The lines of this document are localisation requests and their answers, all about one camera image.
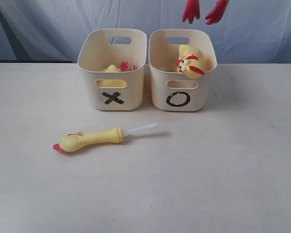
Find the headless yellow chicken body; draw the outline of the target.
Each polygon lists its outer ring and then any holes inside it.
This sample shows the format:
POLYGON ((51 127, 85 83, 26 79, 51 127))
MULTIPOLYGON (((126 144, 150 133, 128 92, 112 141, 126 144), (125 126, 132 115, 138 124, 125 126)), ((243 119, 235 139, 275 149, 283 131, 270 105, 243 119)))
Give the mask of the headless yellow chicken body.
MULTIPOLYGON (((128 63, 127 62, 122 62, 119 67, 116 67, 115 65, 109 65, 106 69, 104 69, 104 72, 124 72, 124 71, 133 71, 137 70, 137 66, 133 66, 130 69, 128 69, 128 63)), ((99 87, 125 87, 127 84, 124 80, 97 80, 97 85, 99 87)))

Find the yellow rubber chicken top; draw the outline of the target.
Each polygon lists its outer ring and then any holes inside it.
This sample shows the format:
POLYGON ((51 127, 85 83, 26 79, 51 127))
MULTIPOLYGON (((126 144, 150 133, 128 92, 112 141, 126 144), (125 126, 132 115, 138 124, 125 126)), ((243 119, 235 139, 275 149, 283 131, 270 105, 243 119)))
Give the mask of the yellow rubber chicken top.
POLYGON ((205 75, 205 55, 202 50, 181 44, 178 48, 177 72, 184 73, 190 79, 205 75))

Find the cream bin marked O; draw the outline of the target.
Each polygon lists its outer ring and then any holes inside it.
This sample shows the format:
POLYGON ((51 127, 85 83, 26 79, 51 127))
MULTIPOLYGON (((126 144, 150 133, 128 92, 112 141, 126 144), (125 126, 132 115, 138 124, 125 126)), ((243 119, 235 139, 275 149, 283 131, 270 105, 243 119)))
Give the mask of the cream bin marked O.
POLYGON ((162 29, 149 41, 149 65, 153 104, 164 111, 194 112, 204 106, 217 59, 210 37, 199 30, 162 29), (190 79, 177 72, 178 48, 188 44, 205 55, 205 75, 190 79))

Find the cream bin marked X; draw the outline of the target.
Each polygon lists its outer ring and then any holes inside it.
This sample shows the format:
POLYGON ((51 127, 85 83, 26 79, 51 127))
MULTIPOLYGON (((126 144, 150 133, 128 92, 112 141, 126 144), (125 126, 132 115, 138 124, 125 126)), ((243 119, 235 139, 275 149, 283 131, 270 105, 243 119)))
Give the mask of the cream bin marked X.
POLYGON ((143 101, 147 37, 137 29, 99 29, 90 33, 77 64, 92 105, 102 111, 129 111, 143 101), (109 65, 128 63, 124 72, 104 72, 109 65), (125 87, 99 87, 97 80, 124 80, 125 87))

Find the detached chicken head neck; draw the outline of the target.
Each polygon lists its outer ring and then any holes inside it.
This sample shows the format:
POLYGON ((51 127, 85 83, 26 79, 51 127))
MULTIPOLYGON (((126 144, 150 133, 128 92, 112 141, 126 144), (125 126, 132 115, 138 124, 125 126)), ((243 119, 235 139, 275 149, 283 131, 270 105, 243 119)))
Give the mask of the detached chicken head neck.
POLYGON ((86 146, 100 143, 122 143, 123 138, 145 131, 151 130, 158 126, 158 123, 130 129, 123 130, 119 127, 115 127, 103 132, 96 133, 75 133, 68 134, 62 137, 60 143, 54 144, 53 149, 58 152, 76 152, 86 146))

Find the white backdrop curtain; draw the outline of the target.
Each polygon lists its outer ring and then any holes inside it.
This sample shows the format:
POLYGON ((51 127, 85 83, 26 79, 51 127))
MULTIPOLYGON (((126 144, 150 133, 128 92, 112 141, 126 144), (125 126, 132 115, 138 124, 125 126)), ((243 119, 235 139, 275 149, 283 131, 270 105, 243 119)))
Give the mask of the white backdrop curtain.
POLYGON ((291 63, 291 0, 232 0, 220 22, 182 21, 184 0, 0 0, 0 61, 75 62, 89 33, 133 28, 207 33, 220 63, 291 63))

